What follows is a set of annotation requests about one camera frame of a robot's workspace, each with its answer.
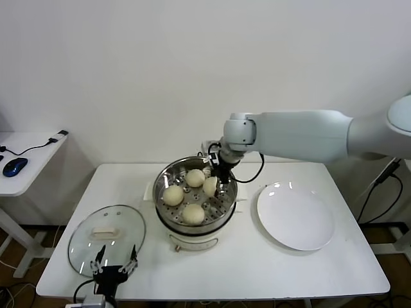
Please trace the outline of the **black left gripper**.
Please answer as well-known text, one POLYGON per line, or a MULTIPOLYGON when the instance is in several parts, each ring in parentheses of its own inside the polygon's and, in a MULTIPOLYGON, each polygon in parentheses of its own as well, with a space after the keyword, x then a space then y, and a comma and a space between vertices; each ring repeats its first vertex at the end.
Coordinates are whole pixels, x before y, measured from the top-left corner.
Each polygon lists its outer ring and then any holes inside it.
POLYGON ((127 273, 133 273, 138 267, 136 246, 133 245, 130 260, 122 266, 104 266, 101 262, 105 254, 105 246, 96 254, 91 261, 91 270, 94 274, 96 284, 95 293, 98 295, 115 295, 120 284, 128 280, 127 273))

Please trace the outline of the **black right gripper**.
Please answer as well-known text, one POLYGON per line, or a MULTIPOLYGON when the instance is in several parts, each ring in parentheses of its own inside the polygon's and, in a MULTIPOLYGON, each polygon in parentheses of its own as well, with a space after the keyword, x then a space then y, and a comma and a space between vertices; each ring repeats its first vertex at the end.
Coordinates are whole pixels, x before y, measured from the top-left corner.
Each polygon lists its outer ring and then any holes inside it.
POLYGON ((221 157, 218 157, 218 162, 213 165, 213 172, 216 177, 220 179, 218 184, 218 195, 219 196, 228 196, 231 178, 231 169, 234 167, 234 164, 224 161, 221 157))

